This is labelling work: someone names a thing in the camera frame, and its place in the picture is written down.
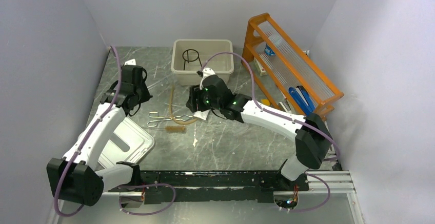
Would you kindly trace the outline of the white powder bag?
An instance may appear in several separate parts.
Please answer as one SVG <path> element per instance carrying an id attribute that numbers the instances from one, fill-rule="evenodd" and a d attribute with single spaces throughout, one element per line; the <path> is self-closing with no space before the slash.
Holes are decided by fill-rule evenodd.
<path id="1" fill-rule="evenodd" d="M 201 119 L 201 120 L 207 120 L 209 112 L 210 112 L 209 110 L 206 110 L 206 111 L 196 111 L 193 114 L 193 116 L 198 118 L 198 119 Z"/>

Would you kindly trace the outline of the black metal tripod stand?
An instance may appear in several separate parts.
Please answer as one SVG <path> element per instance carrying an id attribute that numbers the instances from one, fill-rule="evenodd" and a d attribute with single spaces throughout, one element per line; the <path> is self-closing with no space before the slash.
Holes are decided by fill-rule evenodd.
<path id="1" fill-rule="evenodd" d="M 184 61 L 183 70 L 186 70 L 186 66 L 190 63 L 198 62 L 199 67 L 202 67 L 202 61 L 200 53 L 196 49 L 187 49 L 182 53 L 182 59 Z"/>

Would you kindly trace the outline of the beige plastic bin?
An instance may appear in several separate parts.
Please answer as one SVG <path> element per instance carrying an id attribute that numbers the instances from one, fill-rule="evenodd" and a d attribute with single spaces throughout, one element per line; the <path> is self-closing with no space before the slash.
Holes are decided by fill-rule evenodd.
<path id="1" fill-rule="evenodd" d="M 196 49 L 200 53 L 202 67 L 211 68 L 224 82 L 228 82 L 234 72 L 233 45 L 227 39 L 177 39 L 173 43 L 171 71 L 181 86 L 193 86 L 200 83 L 197 71 L 198 62 L 190 63 L 183 70 L 182 53 L 187 49 Z"/>

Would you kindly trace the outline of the metal crucible tongs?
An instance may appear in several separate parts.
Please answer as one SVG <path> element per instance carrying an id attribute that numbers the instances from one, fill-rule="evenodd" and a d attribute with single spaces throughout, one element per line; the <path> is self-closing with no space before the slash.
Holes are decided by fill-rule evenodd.
<path id="1" fill-rule="evenodd" d="M 152 120 L 147 122 L 147 127 L 149 127 L 149 128 L 155 128 L 159 125 L 160 122 L 164 122 L 164 121 L 170 121 L 170 120 L 190 121 L 190 120 L 193 120 L 195 118 L 192 115 L 175 116 L 174 118 L 172 118 L 170 116 L 160 116 L 159 113 L 156 111 L 149 112 L 148 117 L 152 119 Z"/>

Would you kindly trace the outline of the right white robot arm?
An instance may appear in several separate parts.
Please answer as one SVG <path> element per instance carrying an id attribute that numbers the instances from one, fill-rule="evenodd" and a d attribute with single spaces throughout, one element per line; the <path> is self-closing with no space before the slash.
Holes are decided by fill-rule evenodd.
<path id="1" fill-rule="evenodd" d="M 219 111 L 227 120 L 257 125 L 294 142 L 295 154 L 285 160 L 277 176 L 282 190 L 290 190 L 302 173 L 319 169 L 328 159 L 332 136 L 319 115 L 297 115 L 264 106 L 250 96 L 232 93 L 217 75 L 189 87 L 186 107 L 191 112 Z"/>

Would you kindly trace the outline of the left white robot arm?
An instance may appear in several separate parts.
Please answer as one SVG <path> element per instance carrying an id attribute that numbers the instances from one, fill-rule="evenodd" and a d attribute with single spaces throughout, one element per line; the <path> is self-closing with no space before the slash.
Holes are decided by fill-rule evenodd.
<path id="1" fill-rule="evenodd" d="M 62 158 L 52 158 L 47 174 L 56 199 L 95 205 L 104 192 L 124 186 L 135 191 L 143 183 L 138 161 L 150 152 L 154 138 L 130 117 L 152 98 L 145 84 L 146 70 L 121 67 L 117 83 L 102 97 L 91 124 Z"/>

